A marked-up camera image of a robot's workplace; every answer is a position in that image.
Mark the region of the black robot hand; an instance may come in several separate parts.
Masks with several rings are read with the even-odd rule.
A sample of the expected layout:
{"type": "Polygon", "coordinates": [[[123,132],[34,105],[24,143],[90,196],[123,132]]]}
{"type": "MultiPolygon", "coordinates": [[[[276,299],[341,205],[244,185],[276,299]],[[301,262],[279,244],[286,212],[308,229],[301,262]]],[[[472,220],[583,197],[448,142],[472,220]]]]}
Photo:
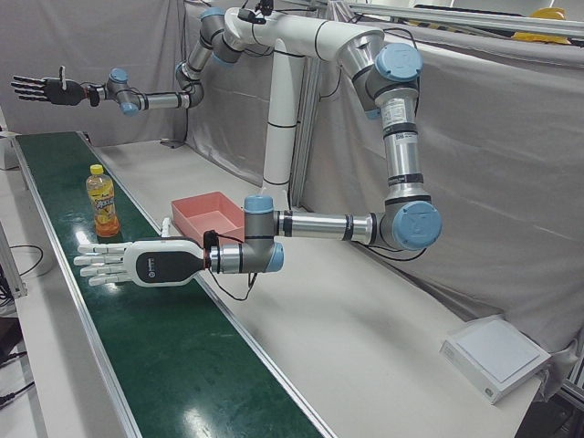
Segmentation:
{"type": "Polygon", "coordinates": [[[89,90],[74,80],[66,79],[65,70],[64,66],[60,66],[57,78],[13,76],[10,85],[21,100],[77,106],[89,97],[89,90]]]}

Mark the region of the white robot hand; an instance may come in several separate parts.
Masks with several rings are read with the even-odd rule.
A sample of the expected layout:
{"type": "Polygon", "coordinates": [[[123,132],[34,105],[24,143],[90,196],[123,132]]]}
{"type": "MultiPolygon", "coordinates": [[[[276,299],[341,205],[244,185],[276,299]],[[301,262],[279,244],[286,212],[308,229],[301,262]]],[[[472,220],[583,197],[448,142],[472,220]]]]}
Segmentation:
{"type": "Polygon", "coordinates": [[[209,266],[193,239],[162,236],[115,244],[82,244],[73,264],[92,287],[132,282],[140,287],[174,287],[209,266]]]}

